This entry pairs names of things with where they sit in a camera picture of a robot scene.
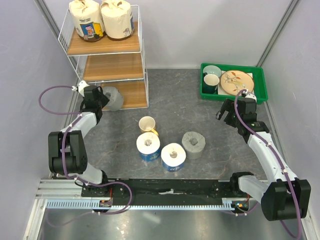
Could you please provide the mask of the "grey paper roll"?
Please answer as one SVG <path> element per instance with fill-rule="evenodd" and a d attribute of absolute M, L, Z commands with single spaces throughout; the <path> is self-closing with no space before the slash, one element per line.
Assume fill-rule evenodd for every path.
<path fill-rule="evenodd" d="M 189 160 L 196 160 L 202 156 L 206 140 L 202 134 L 195 131 L 189 131 L 183 135 L 181 143 L 185 149 L 186 157 Z"/>
<path fill-rule="evenodd" d="M 102 89 L 104 94 L 109 99 L 109 102 L 105 107 L 112 112 L 120 110 L 124 104 L 124 97 L 122 96 L 120 91 L 113 86 L 104 86 Z"/>

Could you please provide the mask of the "beige paper roll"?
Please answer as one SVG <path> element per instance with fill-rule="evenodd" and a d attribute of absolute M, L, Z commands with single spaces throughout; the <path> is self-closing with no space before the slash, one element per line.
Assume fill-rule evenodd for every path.
<path fill-rule="evenodd" d="M 114 41 L 130 38 L 134 33 L 131 4 L 125 0 L 103 0 L 100 12 L 106 35 Z"/>
<path fill-rule="evenodd" d="M 72 0 L 68 9 L 75 30 L 82 40 L 96 42 L 106 35 L 98 2 L 94 0 Z"/>

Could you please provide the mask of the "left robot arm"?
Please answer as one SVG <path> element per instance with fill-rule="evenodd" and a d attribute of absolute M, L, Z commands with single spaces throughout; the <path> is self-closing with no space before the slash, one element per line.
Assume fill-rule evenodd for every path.
<path fill-rule="evenodd" d="M 95 194 L 104 197 L 110 191 L 108 178 L 103 170 L 88 163 L 84 137 L 100 122 L 102 109 L 110 97 L 103 93 L 100 86 L 87 85 L 77 90 L 82 95 L 82 102 L 76 119 L 64 129 L 48 135 L 49 170 L 91 185 Z"/>

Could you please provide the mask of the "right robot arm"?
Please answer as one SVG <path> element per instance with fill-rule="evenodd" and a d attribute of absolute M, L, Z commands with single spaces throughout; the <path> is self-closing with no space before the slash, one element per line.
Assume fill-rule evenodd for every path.
<path fill-rule="evenodd" d="M 226 99 L 216 119 L 227 113 L 224 122 L 237 128 L 246 144 L 257 156 L 267 183 L 258 180 L 252 173 L 237 172 L 229 191 L 235 197 L 249 194 L 260 203 L 265 218 L 282 221 L 306 217 L 311 195 L 311 185 L 288 167 L 275 147 L 267 125 L 257 120 L 257 103 L 252 98 L 237 101 Z"/>

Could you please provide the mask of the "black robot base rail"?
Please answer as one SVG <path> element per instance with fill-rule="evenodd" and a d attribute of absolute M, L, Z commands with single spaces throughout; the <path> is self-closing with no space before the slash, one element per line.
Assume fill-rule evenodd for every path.
<path fill-rule="evenodd" d="M 247 201 L 249 195 L 229 180 L 217 179 L 114 179 L 130 187 L 131 206 L 221 205 L 222 199 Z"/>

